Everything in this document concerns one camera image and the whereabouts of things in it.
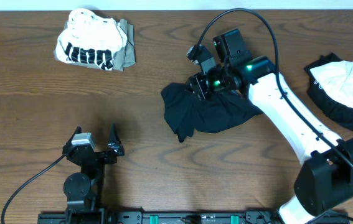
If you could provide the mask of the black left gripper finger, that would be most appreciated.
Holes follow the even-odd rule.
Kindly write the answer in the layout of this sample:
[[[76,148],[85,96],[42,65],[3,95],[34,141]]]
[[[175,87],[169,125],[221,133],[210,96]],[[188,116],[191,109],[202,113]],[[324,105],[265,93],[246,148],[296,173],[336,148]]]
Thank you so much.
[[[112,150],[116,156],[124,156],[125,149],[121,140],[119,139],[118,132],[116,130],[115,123],[112,123],[110,126],[110,136],[108,141],[108,147]]]
[[[72,144],[72,139],[74,138],[74,136],[76,134],[80,134],[82,132],[82,129],[80,126],[77,126],[76,130],[73,132],[73,134],[71,135],[70,139],[65,143],[66,146],[69,146]]]

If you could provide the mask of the black pants with red waistband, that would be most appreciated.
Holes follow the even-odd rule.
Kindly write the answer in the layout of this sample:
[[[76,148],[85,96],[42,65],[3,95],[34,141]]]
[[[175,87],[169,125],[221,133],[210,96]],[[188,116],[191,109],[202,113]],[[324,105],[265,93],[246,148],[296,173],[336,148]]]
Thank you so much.
[[[221,92],[200,101],[186,92],[186,85],[170,83],[161,91],[164,119],[179,142],[195,131],[218,133],[248,121],[263,112],[234,92]]]

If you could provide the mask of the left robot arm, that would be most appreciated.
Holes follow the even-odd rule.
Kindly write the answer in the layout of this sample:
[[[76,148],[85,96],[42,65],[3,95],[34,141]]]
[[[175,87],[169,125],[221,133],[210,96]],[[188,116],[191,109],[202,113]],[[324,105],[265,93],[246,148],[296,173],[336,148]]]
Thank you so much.
[[[80,167],[80,172],[68,176],[63,186],[66,224],[116,223],[114,215],[101,204],[105,166],[117,163],[117,158],[125,154],[114,124],[110,126],[108,150],[96,152],[95,147],[92,134],[77,127],[62,149],[67,160]]]

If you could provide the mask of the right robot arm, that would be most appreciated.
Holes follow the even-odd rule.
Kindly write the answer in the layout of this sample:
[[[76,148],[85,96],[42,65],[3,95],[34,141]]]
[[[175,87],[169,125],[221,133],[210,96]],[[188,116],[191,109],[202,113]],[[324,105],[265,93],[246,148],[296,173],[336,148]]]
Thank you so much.
[[[334,208],[353,198],[353,139],[331,131],[291,91],[276,65],[266,56],[252,57],[239,30],[214,38],[220,62],[203,45],[187,53],[200,72],[187,86],[200,99],[228,91],[260,109],[293,148],[301,170],[294,196],[282,205],[283,223],[311,223],[339,216]]]

